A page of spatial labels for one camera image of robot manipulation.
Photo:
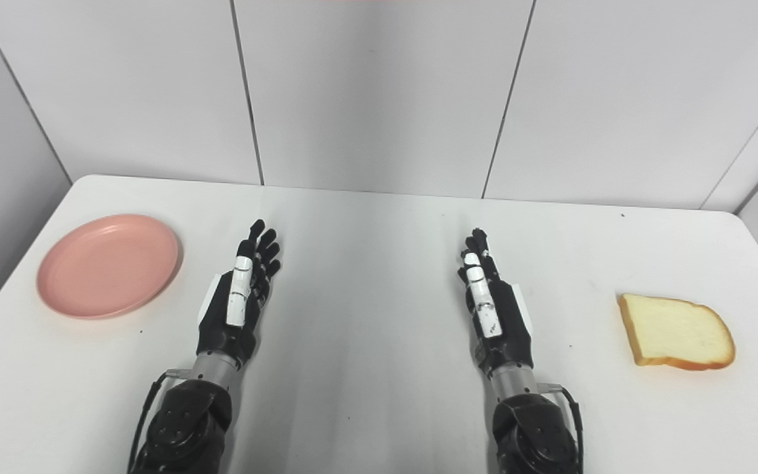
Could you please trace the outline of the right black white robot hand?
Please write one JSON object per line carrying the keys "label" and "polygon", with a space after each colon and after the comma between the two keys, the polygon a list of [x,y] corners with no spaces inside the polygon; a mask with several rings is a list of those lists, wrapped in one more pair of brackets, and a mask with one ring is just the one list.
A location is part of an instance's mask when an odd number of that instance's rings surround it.
{"label": "right black white robot hand", "polygon": [[502,366],[534,367],[532,337],[514,288],[499,275],[484,229],[473,228],[457,274],[476,336],[473,357],[485,375]]}

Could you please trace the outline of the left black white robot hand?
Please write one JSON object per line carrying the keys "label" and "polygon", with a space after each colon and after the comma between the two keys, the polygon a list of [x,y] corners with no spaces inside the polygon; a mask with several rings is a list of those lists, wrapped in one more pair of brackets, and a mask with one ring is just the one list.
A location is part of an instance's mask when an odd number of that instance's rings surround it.
{"label": "left black white robot hand", "polygon": [[198,356],[226,356],[243,367],[257,347],[256,328],[282,262],[277,233],[256,220],[240,242],[234,266],[215,278],[199,322]]}

